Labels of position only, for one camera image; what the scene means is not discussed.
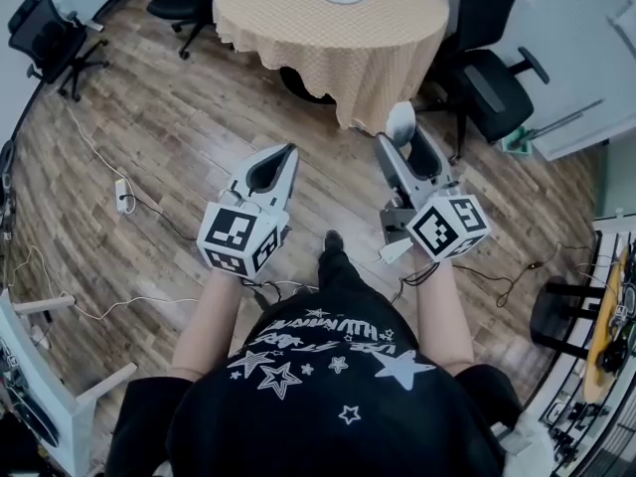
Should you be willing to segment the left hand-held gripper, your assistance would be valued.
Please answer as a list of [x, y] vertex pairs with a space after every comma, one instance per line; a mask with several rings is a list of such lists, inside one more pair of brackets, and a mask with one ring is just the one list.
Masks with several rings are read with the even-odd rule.
[[197, 237], [205, 263], [255, 279], [282, 247], [299, 153], [291, 143], [276, 145], [242, 161], [230, 187], [207, 205]]

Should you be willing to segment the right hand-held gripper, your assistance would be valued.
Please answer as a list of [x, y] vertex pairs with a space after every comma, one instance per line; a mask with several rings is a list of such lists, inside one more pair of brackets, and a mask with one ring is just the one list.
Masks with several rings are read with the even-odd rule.
[[[386, 242], [382, 260], [394, 262], [412, 248], [434, 262], [468, 252], [491, 233], [485, 212], [453, 180], [446, 156], [421, 127], [415, 127], [407, 144], [405, 159], [385, 134], [376, 136], [376, 157], [397, 197], [380, 211]], [[435, 191], [425, 201], [424, 188]]]

